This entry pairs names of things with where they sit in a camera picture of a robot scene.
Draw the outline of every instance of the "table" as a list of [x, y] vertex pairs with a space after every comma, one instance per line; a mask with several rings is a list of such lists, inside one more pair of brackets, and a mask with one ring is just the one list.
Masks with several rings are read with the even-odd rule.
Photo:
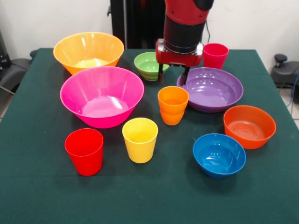
[[[118, 66], [138, 74], [128, 49]], [[247, 163], [226, 179], [206, 176], [193, 158], [195, 140], [223, 133], [223, 113], [190, 107], [177, 126], [160, 117], [157, 93], [175, 85], [171, 67], [163, 84], [144, 81], [145, 94], [130, 115], [159, 126], [152, 160], [128, 158], [122, 125], [104, 136], [101, 171], [79, 176], [64, 150], [72, 131], [87, 127], [60, 102], [69, 73], [40, 49], [0, 123], [0, 223], [2, 224], [295, 224], [299, 223], [299, 131], [255, 50], [232, 50], [223, 68], [244, 85], [239, 105], [260, 107], [277, 124], [262, 148], [246, 150]]]

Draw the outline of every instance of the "purple bowl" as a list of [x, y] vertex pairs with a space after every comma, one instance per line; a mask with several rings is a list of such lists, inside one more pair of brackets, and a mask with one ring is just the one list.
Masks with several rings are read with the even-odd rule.
[[189, 105], [205, 113], [216, 113], [228, 109], [243, 95], [241, 82], [227, 71], [214, 68], [191, 69], [186, 85]]

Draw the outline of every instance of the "plastic bowl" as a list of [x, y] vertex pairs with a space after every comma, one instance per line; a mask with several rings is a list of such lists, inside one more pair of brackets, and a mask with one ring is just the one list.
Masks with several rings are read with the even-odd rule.
[[194, 109], [215, 113], [228, 109], [243, 96], [241, 82], [232, 74], [214, 68], [191, 69], [186, 85], [179, 84], [189, 92], [189, 106]]
[[262, 147], [276, 132], [274, 119], [254, 106], [234, 106], [225, 112], [223, 121], [225, 134], [245, 149]]
[[115, 66], [124, 51], [116, 36], [86, 32], [68, 36], [54, 47], [53, 54], [72, 75], [98, 66]]
[[194, 143], [193, 155], [203, 171], [214, 178], [235, 174], [246, 162], [244, 148], [223, 134], [201, 136]]
[[110, 128], [124, 122], [144, 93], [141, 79], [118, 67], [83, 70], [65, 81], [60, 90], [63, 105], [86, 124]]
[[[138, 55], [134, 60], [134, 65], [141, 76], [148, 81], [158, 80], [159, 63], [155, 52], [145, 52]], [[169, 69], [169, 65], [163, 65], [163, 72]]]

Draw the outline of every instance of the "green bowl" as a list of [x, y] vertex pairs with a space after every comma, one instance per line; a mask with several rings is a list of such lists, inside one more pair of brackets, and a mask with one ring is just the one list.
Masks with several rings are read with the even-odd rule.
[[[142, 77], [148, 81], [158, 80], [159, 63], [155, 52], [145, 52], [138, 55], [134, 60], [134, 65]], [[163, 73], [169, 69], [169, 65], [163, 65]]]

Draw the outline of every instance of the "cup rim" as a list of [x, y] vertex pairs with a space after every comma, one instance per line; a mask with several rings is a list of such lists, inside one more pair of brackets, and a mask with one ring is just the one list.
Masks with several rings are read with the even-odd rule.
[[[223, 46], [223, 47], [226, 48], [227, 52], [226, 52], [225, 54], [223, 54], [223, 55], [214, 55], [214, 54], [211, 54], [211, 53], [205, 51], [205, 46], [207, 46], [207, 45], [221, 45], [221, 46]], [[221, 43], [208, 43], [208, 44], [204, 45], [204, 47], [203, 47], [203, 52], [205, 52], [206, 54], [212, 55], [212, 56], [214, 56], [214, 57], [223, 57], [223, 56], [225, 56], [225, 55], [227, 55], [227, 54], [229, 53], [229, 49], [228, 49], [227, 46], [225, 46], [225, 45], [223, 45], [223, 44], [221, 44]]]
[[[159, 94], [160, 94], [160, 92], [161, 92], [162, 90], [164, 90], [164, 89], [168, 89], [168, 88], [173, 88], [173, 87], [178, 88], [178, 89], [182, 89], [185, 93], [187, 93], [187, 95], [188, 95], [188, 99], [187, 99], [186, 101], [184, 101], [183, 103], [181, 103], [181, 104], [177, 104], [177, 105], [172, 105], [172, 104], [167, 104], [167, 103], [165, 103], [165, 102], [159, 97]], [[167, 105], [167, 106], [182, 106], [182, 105], [188, 103], [189, 98], [190, 98], [190, 95], [189, 95], [189, 93], [188, 93], [187, 90], [185, 90], [185, 89], [182, 88], [182, 87], [175, 86], [175, 85], [166, 86], [166, 87], [160, 89], [160, 91], [158, 92], [158, 100], [159, 100], [160, 102], [162, 102], [163, 104]]]
[[[92, 131], [95, 131], [95, 132], [99, 133], [99, 134], [100, 134], [100, 139], [101, 139], [102, 143], [101, 143], [100, 147], [99, 147], [97, 150], [95, 150], [93, 153], [90, 153], [90, 154], [87, 154], [87, 155], [76, 155], [76, 154], [74, 154], [74, 153], [71, 153], [71, 152], [66, 148], [66, 141], [68, 140], [68, 138], [69, 138], [71, 135], [73, 135], [73, 134], [76, 133], [76, 132], [82, 131], [82, 130], [92, 130]], [[86, 156], [90, 156], [90, 155], [95, 154], [96, 152], [98, 152], [98, 151], [103, 147], [103, 144], [104, 144], [104, 137], [103, 137], [102, 133], [99, 132], [98, 130], [95, 130], [95, 129], [93, 129], [93, 128], [88, 128], [88, 127], [87, 127], [87, 128], [80, 128], [80, 129], [78, 129], [78, 130], [73, 131], [72, 133], [70, 133], [70, 134], [66, 137], [66, 139], [65, 139], [65, 141], [64, 141], [64, 148], [65, 148], [66, 152], [67, 152], [68, 154], [70, 154], [70, 155], [73, 155], [73, 156], [76, 156], [76, 157], [86, 157]]]
[[[155, 136], [153, 138], [151, 138], [149, 141], [145, 141], [145, 142], [134, 142], [134, 141], [131, 141], [129, 138], [126, 137], [126, 135], [124, 134], [124, 127], [129, 123], [131, 122], [132, 120], [136, 120], [136, 119], [145, 119], [145, 120], [149, 120], [152, 124], [155, 125], [156, 127], [156, 130], [157, 130], [157, 133], [155, 134]], [[146, 144], [146, 143], [149, 143], [151, 141], [153, 141], [157, 136], [158, 136], [158, 132], [159, 132], [159, 128], [158, 128], [158, 125], [151, 119], [148, 119], [148, 118], [133, 118], [131, 120], [128, 120], [122, 127], [121, 129], [121, 133], [122, 133], [122, 136], [129, 142], [131, 143], [134, 143], [134, 144]]]

